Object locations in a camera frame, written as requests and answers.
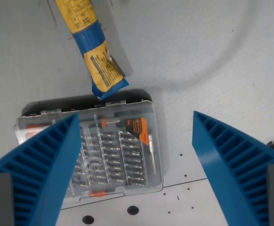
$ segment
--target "yellow label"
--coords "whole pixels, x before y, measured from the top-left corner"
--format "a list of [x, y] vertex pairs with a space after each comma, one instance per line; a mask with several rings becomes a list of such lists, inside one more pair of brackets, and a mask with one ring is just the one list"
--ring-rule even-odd
[[72, 33], [85, 29], [97, 20], [90, 0], [56, 0], [56, 4]]
[[123, 76], [107, 60], [107, 42], [84, 54], [93, 82], [102, 91], [108, 91], [123, 79]]

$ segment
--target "clear plastic case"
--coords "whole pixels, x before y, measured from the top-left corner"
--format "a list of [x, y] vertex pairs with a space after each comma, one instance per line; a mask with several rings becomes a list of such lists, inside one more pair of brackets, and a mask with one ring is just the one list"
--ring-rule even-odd
[[22, 116], [15, 125], [18, 142], [23, 143], [74, 112], [80, 119], [81, 152], [64, 203], [80, 205], [82, 198], [162, 190], [156, 118], [151, 101]]

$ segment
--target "screwdriver bit set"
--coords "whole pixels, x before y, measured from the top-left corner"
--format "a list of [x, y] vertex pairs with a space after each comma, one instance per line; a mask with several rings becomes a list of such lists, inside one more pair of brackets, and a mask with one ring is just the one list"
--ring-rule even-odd
[[82, 198], [108, 199], [111, 194], [162, 190], [156, 119], [150, 101], [22, 116], [15, 125], [18, 142], [73, 112], [80, 119], [81, 152], [64, 203], [80, 205]]

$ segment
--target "yellow and blue package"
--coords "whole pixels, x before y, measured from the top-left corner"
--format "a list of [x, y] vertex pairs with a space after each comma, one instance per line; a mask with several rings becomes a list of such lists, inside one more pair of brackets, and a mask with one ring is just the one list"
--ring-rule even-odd
[[90, 0], [56, 0], [92, 78], [92, 92], [105, 99], [128, 85], [113, 62]]

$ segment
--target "small black dot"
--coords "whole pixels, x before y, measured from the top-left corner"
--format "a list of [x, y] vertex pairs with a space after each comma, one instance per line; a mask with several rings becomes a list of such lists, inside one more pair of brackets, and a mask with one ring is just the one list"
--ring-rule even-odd
[[270, 148], [274, 149], [274, 140], [268, 142], [267, 146], [269, 146]]
[[127, 212], [130, 215], [136, 215], [137, 213], [139, 213], [139, 208], [137, 206], [130, 206], [128, 207]]
[[86, 215], [82, 218], [83, 223], [85, 223], [86, 225], [91, 225], [94, 223], [94, 217]]

